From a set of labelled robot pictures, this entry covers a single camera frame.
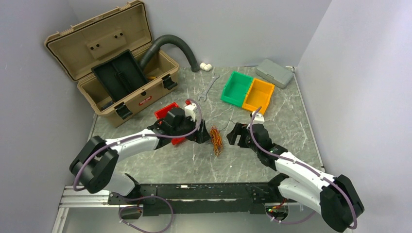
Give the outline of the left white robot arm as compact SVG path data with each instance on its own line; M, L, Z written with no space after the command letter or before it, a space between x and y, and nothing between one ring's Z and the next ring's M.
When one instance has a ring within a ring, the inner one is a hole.
M81 189L90 194L107 190L119 194L128 204L135 203L141 196L141 186L131 175L115 172L118 162L162 148L175 138L202 144L210 135L204 119L197 121L182 108L175 107L164 118L130 136L106 140L100 136L90 138L69 166L75 176L74 190L79 191L77 185L81 183Z

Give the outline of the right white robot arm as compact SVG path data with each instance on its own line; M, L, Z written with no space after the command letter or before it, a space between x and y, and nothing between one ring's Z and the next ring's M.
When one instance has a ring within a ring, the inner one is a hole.
M261 163L279 174L268 182L273 201L292 199L322 216L337 232L344 232L365 210L351 180L324 173L272 142L263 124L236 123L226 136L230 145L249 148Z

